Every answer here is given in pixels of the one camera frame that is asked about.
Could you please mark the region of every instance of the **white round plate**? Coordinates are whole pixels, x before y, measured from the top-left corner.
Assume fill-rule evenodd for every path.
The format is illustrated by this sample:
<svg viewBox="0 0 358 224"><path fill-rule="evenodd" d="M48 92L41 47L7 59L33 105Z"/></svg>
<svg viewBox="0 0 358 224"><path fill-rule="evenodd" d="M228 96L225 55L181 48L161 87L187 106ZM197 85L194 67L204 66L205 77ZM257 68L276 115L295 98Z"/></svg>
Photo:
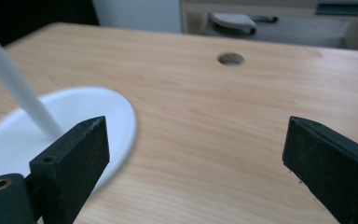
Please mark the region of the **white round plate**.
<svg viewBox="0 0 358 224"><path fill-rule="evenodd" d="M56 91L40 98L66 133L85 119L105 116L110 162L94 191L100 188L126 160L136 136L136 116L130 103L120 94L99 87ZM0 120L0 175L30 174L29 161L51 145L49 139L22 109Z"/></svg>

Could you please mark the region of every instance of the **white wall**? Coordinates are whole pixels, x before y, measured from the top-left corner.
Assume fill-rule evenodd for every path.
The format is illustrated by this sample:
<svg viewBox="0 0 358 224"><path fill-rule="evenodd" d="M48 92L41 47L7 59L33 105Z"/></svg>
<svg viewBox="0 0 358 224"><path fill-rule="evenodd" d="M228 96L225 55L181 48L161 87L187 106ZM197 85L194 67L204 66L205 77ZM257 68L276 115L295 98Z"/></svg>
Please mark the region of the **white wall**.
<svg viewBox="0 0 358 224"><path fill-rule="evenodd" d="M182 33L180 0L93 0L101 26Z"/></svg>

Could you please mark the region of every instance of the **white rod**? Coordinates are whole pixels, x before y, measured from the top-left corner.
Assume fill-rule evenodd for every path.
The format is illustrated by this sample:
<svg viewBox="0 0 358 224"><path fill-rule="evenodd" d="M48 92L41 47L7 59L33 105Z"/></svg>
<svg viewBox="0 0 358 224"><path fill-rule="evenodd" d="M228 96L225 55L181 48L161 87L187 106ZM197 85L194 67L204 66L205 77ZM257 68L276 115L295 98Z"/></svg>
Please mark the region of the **white rod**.
<svg viewBox="0 0 358 224"><path fill-rule="evenodd" d="M62 130L57 122L39 101L1 46L0 81L48 137L56 139L62 135Z"/></svg>

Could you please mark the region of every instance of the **wood grain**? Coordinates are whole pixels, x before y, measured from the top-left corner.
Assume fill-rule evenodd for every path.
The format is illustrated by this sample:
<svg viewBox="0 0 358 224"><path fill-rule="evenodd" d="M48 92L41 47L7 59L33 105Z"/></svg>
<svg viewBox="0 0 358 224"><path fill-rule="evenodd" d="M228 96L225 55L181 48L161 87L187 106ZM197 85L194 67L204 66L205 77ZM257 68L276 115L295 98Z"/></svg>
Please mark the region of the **wood grain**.
<svg viewBox="0 0 358 224"><path fill-rule="evenodd" d="M135 108L130 158L77 223L337 223L282 149L291 115L358 142L358 51L59 23L7 51L40 95L102 86ZM0 85L0 118L16 106Z"/></svg>

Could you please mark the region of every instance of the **wooden table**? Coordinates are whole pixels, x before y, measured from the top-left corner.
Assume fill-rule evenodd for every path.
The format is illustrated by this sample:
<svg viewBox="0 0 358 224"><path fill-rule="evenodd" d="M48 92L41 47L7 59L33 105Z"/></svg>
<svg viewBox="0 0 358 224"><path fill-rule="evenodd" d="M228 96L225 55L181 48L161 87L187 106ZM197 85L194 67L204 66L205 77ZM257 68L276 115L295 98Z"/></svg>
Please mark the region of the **wooden table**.
<svg viewBox="0 0 358 224"><path fill-rule="evenodd" d="M130 158L77 223L337 223L282 149L291 115L358 142L358 51L71 24L7 51L38 94L102 86L135 108ZM0 118L15 107L0 85Z"/></svg>

